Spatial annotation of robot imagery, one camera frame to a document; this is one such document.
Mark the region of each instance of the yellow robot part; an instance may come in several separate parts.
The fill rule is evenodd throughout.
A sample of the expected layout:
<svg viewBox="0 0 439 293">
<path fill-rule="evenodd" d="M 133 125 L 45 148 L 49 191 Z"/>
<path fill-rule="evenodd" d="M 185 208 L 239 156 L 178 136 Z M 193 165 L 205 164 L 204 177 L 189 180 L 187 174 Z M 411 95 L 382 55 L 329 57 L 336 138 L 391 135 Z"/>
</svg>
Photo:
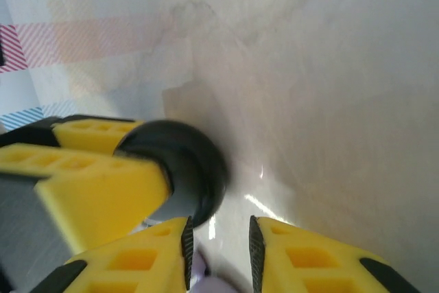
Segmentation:
<svg viewBox="0 0 439 293">
<path fill-rule="evenodd" d="M 382 258 L 270 218 L 250 221 L 255 292 L 388 293 L 361 265 Z"/>
<path fill-rule="evenodd" d="M 155 162 L 94 152 L 17 143 L 0 172 L 43 178 L 34 189 L 74 254 L 126 236 L 170 194 Z"/>
<path fill-rule="evenodd" d="M 64 293 L 183 293 L 192 252 L 191 219 L 174 218 L 76 255 L 87 265 Z"/>
<path fill-rule="evenodd" d="M 113 154 L 119 142 L 143 121 L 81 119 L 55 124 L 53 132 L 63 148 Z"/>
</svg>

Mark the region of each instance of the yellow plastic piece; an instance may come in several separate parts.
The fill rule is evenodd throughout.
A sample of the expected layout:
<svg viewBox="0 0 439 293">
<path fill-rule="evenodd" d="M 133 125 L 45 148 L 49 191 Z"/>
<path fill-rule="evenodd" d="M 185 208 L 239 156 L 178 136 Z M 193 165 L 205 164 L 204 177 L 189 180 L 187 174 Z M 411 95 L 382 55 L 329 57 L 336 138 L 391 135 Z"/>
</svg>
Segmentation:
<svg viewBox="0 0 439 293">
<path fill-rule="evenodd" d="M 187 218 L 174 218 L 76 255 L 87 267 L 64 293 L 183 293 L 181 236 Z"/>
<path fill-rule="evenodd" d="M 0 148 L 0 172 L 47 177 L 35 190 L 73 253 L 130 233 L 169 196 L 153 161 L 39 145 Z"/>
<path fill-rule="evenodd" d="M 270 218 L 257 222 L 265 240 L 262 293 L 388 293 L 359 262 L 382 258 Z"/>
<path fill-rule="evenodd" d="M 113 154 L 123 137 L 143 121 L 82 119 L 55 124 L 53 132 L 63 148 Z"/>
</svg>

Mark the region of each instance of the blue striped pattern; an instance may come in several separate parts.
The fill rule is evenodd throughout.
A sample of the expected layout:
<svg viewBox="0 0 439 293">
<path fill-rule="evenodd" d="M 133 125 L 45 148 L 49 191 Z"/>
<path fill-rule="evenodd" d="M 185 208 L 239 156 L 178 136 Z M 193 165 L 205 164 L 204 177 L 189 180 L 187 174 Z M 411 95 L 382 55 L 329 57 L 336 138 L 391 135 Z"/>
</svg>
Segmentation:
<svg viewBox="0 0 439 293">
<path fill-rule="evenodd" d="M 17 111 L 16 113 L 9 113 L 0 116 L 0 121 L 5 126 L 6 130 L 14 130 L 21 126 L 33 123 L 34 121 L 43 118 L 43 111 L 40 106 L 27 110 Z"/>
<path fill-rule="evenodd" d="M 41 109 L 44 117 L 67 117 L 78 113 L 78 108 L 76 107 L 75 102 L 71 100 L 41 106 Z"/>
</svg>

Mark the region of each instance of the black wheel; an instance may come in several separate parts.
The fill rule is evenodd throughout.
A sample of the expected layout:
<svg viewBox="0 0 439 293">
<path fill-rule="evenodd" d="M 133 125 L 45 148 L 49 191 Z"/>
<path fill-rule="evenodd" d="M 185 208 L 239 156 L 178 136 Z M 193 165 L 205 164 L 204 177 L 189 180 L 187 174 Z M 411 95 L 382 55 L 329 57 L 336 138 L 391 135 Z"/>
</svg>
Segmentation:
<svg viewBox="0 0 439 293">
<path fill-rule="evenodd" d="M 148 218 L 151 223 L 191 216 L 193 225 L 199 226 L 221 204 L 229 179 L 226 161 L 213 142 L 192 126 L 151 121 L 128 133 L 115 154 L 153 159 L 162 166 L 172 195 Z"/>
</svg>

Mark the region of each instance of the white surface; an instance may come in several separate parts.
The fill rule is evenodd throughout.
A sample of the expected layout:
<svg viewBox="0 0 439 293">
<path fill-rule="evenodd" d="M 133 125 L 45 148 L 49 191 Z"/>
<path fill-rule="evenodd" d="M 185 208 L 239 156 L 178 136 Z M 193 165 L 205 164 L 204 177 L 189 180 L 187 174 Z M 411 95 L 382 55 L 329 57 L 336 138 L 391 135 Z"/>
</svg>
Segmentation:
<svg viewBox="0 0 439 293">
<path fill-rule="evenodd" d="M 439 0 L 114 3 L 99 11 L 148 17 L 146 49 L 80 77 L 52 73 L 65 75 L 53 94 L 30 70 L 37 95 L 212 136 L 234 174 L 197 232 L 215 271 L 250 291 L 248 221 L 265 214 L 371 250 L 439 292 Z"/>
</svg>

